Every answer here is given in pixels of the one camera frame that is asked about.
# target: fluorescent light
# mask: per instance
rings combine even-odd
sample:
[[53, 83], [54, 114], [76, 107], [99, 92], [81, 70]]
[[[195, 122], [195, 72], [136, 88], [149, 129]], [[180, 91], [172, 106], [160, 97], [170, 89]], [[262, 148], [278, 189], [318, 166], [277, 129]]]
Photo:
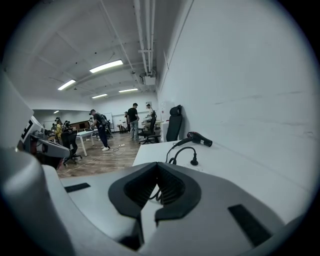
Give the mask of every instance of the fluorescent light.
[[108, 95], [108, 94], [101, 94], [101, 95], [92, 97], [92, 99], [99, 98], [99, 97], [103, 97], [103, 96], [107, 96], [107, 95]]
[[58, 88], [58, 90], [63, 90], [64, 88], [68, 87], [69, 85], [72, 85], [73, 83], [75, 83], [75, 80], [70, 80], [69, 82], [66, 82], [64, 85], [62, 85], [61, 87]]
[[114, 67], [114, 66], [118, 66], [118, 65], [122, 65], [122, 64], [123, 64], [123, 62], [120, 59], [120, 60], [117, 60], [117, 61], [114, 61], [114, 62], [110, 62], [110, 63], [104, 64], [102, 66], [97, 66], [97, 67], [95, 67], [93, 69], [90, 69], [89, 71], [91, 73], [96, 73], [96, 72], [98, 72], [100, 70], [105, 70], [105, 69], [108, 69], [108, 68], [111, 68], [111, 67]]
[[138, 89], [129, 89], [129, 90], [120, 90], [119, 93], [124, 93], [124, 92], [130, 92], [130, 91], [137, 91]]

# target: dark pants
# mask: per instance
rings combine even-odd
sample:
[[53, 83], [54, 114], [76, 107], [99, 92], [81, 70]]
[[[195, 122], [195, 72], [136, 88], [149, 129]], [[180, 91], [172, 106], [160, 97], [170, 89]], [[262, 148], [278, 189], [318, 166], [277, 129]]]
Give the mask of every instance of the dark pants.
[[98, 133], [99, 133], [100, 140], [102, 141], [103, 145], [107, 148], [108, 141], [107, 141], [107, 135], [106, 135], [106, 126], [105, 125], [99, 126]]

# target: white pipe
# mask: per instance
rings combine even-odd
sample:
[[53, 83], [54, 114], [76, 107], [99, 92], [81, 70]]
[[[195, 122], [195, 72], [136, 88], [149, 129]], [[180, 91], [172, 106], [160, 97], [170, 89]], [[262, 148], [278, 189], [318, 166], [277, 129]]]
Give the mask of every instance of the white pipe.
[[[140, 47], [141, 47], [141, 50], [144, 50], [145, 46], [144, 46], [144, 39], [143, 39], [142, 26], [141, 26], [140, 0], [134, 0], [134, 9], [135, 9], [136, 24], [138, 26]], [[147, 70], [147, 63], [146, 63], [146, 55], [144, 52], [142, 52], [142, 60], [143, 60], [144, 72], [147, 74], [148, 70]]]
[[155, 16], [156, 16], [156, 0], [152, 0], [152, 14], [151, 14], [151, 73], [154, 61], [154, 31], [155, 31]]
[[111, 18], [110, 18], [110, 16], [109, 16], [109, 13], [108, 13], [105, 5], [104, 5], [104, 2], [103, 2], [103, 1], [100, 1], [100, 3], [102, 4], [102, 7], [103, 7], [103, 9], [104, 9], [104, 11], [105, 11], [105, 14], [106, 14], [106, 16], [108, 17], [108, 19], [109, 19], [109, 21], [110, 21], [110, 24], [111, 24], [111, 26], [112, 26], [112, 28], [113, 28], [113, 30], [114, 30], [114, 33], [115, 33], [116, 38], [117, 38], [118, 41], [119, 41], [119, 44], [121, 45], [121, 48], [122, 48], [122, 50], [123, 50], [123, 52], [124, 52], [124, 55], [125, 55], [127, 61], [129, 62], [129, 65], [130, 65], [130, 67], [131, 67], [131, 70], [132, 70], [132, 72], [134, 73], [135, 80], [138, 82], [138, 87], [139, 87], [139, 89], [142, 91], [142, 88], [141, 88], [141, 86], [140, 86], [140, 81], [139, 81], [139, 79], [138, 79], [138, 77], [137, 77], [137, 75], [136, 75], [136, 71], [134, 70], [134, 68], [133, 68], [133, 66], [132, 66], [132, 64], [131, 64], [131, 62], [130, 62], [130, 59], [129, 59], [128, 55], [127, 55], [127, 52], [126, 52], [126, 50], [125, 50], [125, 48], [124, 48], [124, 46], [123, 46], [123, 44], [122, 44], [122, 42], [121, 42], [121, 39], [120, 39], [120, 37], [119, 37], [119, 35], [118, 35], [118, 33], [117, 33], [117, 30], [116, 30], [114, 24], [112, 23], [112, 20], [111, 20]]
[[[145, 29], [147, 50], [150, 50], [150, 0], [145, 0]], [[148, 52], [149, 73], [151, 73], [151, 53]]]

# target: white cable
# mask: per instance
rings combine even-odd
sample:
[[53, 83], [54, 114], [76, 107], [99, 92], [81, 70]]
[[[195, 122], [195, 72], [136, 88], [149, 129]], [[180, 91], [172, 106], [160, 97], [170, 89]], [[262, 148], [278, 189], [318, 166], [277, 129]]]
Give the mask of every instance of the white cable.
[[77, 168], [73, 168], [73, 169], [67, 170], [66, 172], [63, 172], [63, 173], [58, 173], [58, 172], [57, 172], [57, 174], [58, 174], [58, 175], [66, 174], [66, 173], [68, 173], [68, 172], [70, 172], [70, 171], [72, 171], [72, 170], [79, 169], [80, 167], [85, 166], [85, 165], [87, 165], [87, 164], [91, 164], [91, 163], [93, 163], [94, 161], [96, 161], [97, 159], [102, 158], [102, 157], [105, 157], [105, 156], [114, 156], [114, 157], [121, 156], [124, 152], [126, 152], [126, 149], [125, 149], [125, 148], [123, 149], [123, 152], [121, 152], [120, 154], [105, 154], [105, 155], [100, 155], [99, 157], [97, 157], [96, 159], [92, 160], [91, 162], [84, 163], [83, 165], [80, 165], [80, 166], [77, 167]]

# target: jeans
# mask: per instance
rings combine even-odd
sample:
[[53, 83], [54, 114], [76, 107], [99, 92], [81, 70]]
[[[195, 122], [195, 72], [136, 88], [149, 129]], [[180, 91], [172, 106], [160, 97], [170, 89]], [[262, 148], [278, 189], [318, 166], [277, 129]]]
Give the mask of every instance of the jeans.
[[139, 123], [138, 119], [134, 120], [133, 122], [130, 123], [130, 137], [131, 140], [135, 139], [136, 141], [139, 140]]
[[101, 125], [98, 126], [98, 133], [100, 136], [100, 140], [102, 141], [103, 145], [105, 148], [108, 147], [108, 141], [107, 141], [107, 135], [106, 135], [106, 126], [105, 125]]

